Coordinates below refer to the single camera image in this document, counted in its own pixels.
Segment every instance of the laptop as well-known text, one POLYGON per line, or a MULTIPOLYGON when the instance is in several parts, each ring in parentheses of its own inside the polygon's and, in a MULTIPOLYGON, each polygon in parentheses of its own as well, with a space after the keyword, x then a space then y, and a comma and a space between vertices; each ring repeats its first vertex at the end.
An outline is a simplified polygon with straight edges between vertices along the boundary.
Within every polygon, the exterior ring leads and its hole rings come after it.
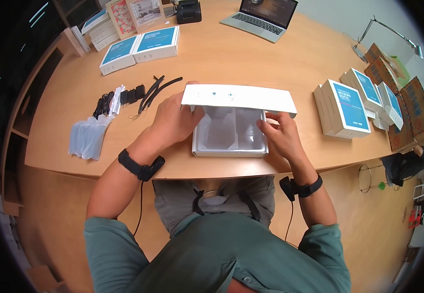
POLYGON ((297 4, 294 0, 242 0, 240 11, 220 23, 275 43, 286 32, 297 4))

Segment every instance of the laptop keyboard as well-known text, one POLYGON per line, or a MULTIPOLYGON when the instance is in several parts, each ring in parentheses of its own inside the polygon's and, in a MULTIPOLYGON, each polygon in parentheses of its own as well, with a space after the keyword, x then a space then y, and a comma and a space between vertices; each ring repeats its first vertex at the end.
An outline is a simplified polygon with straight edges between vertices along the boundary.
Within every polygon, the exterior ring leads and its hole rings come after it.
POLYGON ((283 31, 283 29, 279 28, 278 26, 275 26, 266 21, 260 20, 259 18, 252 17, 243 13, 238 13, 236 15, 233 15, 232 18, 253 24, 267 31, 270 31, 276 35, 279 35, 283 31))

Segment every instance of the black cable bundle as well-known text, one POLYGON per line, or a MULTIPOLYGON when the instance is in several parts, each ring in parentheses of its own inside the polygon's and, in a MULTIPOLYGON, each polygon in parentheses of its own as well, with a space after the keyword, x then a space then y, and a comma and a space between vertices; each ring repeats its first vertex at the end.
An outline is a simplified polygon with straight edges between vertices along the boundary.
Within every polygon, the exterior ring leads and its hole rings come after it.
POLYGON ((162 85, 159 87, 160 83, 163 81, 163 79, 165 79, 165 76, 162 75, 160 78, 157 78, 156 76, 153 76, 153 78, 156 80, 155 83, 149 88, 149 90, 147 91, 147 93, 145 94, 145 96, 142 98, 142 101, 140 102, 139 105, 139 111, 137 115, 129 115, 130 119, 136 119, 137 117, 140 116, 140 114, 147 109, 148 107, 150 107, 150 104, 152 103, 153 99, 158 95, 158 93, 160 93, 165 87, 167 87, 168 85, 172 85, 176 82, 179 82, 182 80, 182 77, 179 77, 177 79, 173 79, 169 82, 167 82, 166 84, 162 85))
POLYGON ((104 94, 99 100, 96 106, 95 112, 93 112, 93 117, 98 119, 98 116, 103 114, 108 116, 109 114, 109 106, 111 100, 113 99, 115 92, 111 91, 108 94, 104 94))

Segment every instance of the gray pants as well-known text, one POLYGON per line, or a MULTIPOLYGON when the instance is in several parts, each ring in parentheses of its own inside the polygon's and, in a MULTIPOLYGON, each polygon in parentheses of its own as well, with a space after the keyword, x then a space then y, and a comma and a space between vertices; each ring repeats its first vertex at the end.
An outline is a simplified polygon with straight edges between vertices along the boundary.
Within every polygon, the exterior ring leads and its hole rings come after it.
MULTIPOLYGON (((197 196, 194 188, 191 180, 153 180, 155 208, 170 237, 176 233, 182 220, 198 215, 192 211, 192 202, 197 196)), ((238 198, 238 191, 244 190, 261 214, 259 221, 269 227, 275 210, 274 176, 227 179, 222 182, 220 190, 227 198, 223 204, 209 205, 203 198, 199 200, 199 208, 204 213, 233 211, 251 217, 250 208, 238 198)))

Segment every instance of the receipt printer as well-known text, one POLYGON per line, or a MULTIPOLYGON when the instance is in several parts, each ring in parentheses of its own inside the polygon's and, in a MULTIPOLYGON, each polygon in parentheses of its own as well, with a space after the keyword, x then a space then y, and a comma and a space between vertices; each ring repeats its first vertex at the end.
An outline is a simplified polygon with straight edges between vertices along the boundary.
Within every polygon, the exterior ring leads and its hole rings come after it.
POLYGON ((179 1, 176 7, 176 21, 178 24, 199 22, 201 20, 201 3, 197 0, 179 1))

